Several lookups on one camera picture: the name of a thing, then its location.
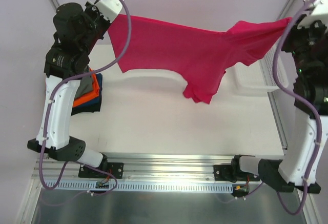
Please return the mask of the pink t shirt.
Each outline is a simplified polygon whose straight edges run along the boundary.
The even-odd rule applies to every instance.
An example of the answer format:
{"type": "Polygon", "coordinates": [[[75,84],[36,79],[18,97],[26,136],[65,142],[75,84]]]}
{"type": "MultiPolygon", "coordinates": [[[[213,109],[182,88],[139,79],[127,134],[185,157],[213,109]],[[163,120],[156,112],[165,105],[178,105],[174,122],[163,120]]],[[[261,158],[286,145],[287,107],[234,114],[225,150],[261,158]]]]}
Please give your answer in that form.
{"type": "Polygon", "coordinates": [[[119,15],[108,29],[121,71],[176,72],[187,82],[184,97],[205,104],[217,93],[226,69],[262,59],[291,21],[239,21],[228,31],[216,32],[139,16],[130,20],[128,28],[128,18],[119,15]]]}

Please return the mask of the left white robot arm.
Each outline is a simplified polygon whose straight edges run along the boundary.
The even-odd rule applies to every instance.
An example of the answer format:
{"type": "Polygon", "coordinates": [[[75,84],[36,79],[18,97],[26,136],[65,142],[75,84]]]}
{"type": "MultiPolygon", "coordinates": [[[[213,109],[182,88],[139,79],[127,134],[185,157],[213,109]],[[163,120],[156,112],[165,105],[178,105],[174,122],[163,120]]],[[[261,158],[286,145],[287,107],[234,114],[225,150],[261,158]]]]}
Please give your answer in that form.
{"type": "Polygon", "coordinates": [[[105,0],[96,4],[78,3],[59,6],[53,18],[56,28],[54,44],[46,55],[46,101],[42,125],[36,138],[27,142],[28,149],[48,153],[57,161],[77,161],[90,165],[96,177],[107,173],[104,155],[88,149],[83,140],[69,135],[70,117],[75,94],[86,73],[89,54],[122,9],[121,4],[105,0]]]}

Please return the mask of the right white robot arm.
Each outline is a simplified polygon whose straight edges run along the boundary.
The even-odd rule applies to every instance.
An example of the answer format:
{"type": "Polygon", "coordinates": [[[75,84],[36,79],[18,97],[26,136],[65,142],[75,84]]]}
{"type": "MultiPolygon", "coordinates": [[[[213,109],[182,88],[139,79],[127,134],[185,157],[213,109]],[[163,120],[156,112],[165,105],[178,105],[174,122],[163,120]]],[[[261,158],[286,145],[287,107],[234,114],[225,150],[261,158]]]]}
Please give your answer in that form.
{"type": "Polygon", "coordinates": [[[235,180],[256,175],[279,193],[318,194],[316,168],[327,141],[327,22],[305,13],[294,17],[274,56],[280,51],[291,53],[297,71],[293,90],[283,88],[295,100],[292,142],[282,159],[235,155],[229,174],[235,180]]]}

